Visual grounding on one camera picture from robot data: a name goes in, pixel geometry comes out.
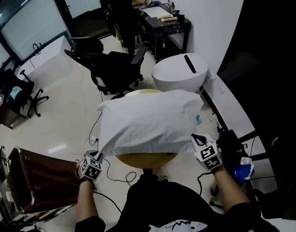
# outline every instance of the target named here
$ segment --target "cup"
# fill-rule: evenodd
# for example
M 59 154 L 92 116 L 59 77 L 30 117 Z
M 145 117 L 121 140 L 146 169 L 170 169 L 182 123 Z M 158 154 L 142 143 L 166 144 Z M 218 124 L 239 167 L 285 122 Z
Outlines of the cup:
M 180 9 L 174 9 L 171 12 L 175 15 L 178 15 L 178 14 L 180 14 Z

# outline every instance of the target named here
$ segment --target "person in black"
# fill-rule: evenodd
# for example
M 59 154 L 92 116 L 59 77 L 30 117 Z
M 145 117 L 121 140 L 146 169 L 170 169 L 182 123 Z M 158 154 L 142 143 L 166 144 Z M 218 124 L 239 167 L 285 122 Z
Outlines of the person in black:
M 107 0 L 112 11 L 113 19 L 119 26 L 121 37 L 129 54 L 135 53 L 135 36 L 137 20 L 132 7 L 136 1 L 144 4 L 146 0 Z
M 224 215 L 220 215 L 194 191 L 178 183 L 158 181 L 153 174 L 141 175 L 130 187 L 120 219 L 109 232 L 199 232 L 278 231 L 261 218 L 259 208 L 250 204 L 226 169 L 214 173 Z M 80 185 L 75 232 L 104 232 L 98 217 L 92 182 Z

